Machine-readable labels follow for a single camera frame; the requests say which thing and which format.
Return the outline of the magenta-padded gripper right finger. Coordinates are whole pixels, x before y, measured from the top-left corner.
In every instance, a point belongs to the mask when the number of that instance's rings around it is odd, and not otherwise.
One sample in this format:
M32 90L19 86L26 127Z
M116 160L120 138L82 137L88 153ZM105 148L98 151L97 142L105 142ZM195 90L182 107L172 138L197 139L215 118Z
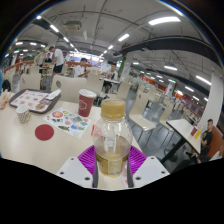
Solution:
M169 175L155 156L146 156L136 147L130 148L127 162L129 188L140 188Z

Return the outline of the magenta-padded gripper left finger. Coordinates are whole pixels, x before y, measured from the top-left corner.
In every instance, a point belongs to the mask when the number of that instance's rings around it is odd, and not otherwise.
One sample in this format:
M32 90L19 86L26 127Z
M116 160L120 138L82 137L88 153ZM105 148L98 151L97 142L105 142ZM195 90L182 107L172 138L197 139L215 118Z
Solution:
M94 146L78 157L69 157L56 175L84 188L97 188L98 168Z

